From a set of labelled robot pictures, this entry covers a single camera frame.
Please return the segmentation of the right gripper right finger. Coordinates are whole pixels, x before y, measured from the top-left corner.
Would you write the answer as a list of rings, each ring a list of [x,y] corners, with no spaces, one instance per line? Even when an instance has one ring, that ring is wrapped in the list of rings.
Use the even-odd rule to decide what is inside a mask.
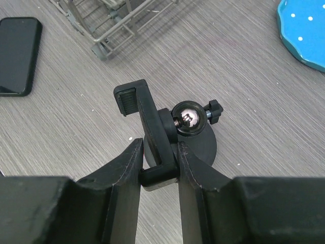
[[[183,142],[177,157],[184,243],[324,243],[324,178],[230,179]]]

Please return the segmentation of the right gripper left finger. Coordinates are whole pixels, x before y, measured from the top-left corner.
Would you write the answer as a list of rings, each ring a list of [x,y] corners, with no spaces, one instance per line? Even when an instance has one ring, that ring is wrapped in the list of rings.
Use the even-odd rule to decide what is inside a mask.
[[[73,181],[1,177],[1,243],[134,243],[143,141]]]

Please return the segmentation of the black phone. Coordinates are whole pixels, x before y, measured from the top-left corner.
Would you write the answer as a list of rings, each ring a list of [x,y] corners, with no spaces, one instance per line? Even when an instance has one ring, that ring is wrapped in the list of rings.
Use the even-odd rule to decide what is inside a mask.
[[[43,25],[35,17],[1,19],[1,96],[32,91]]]

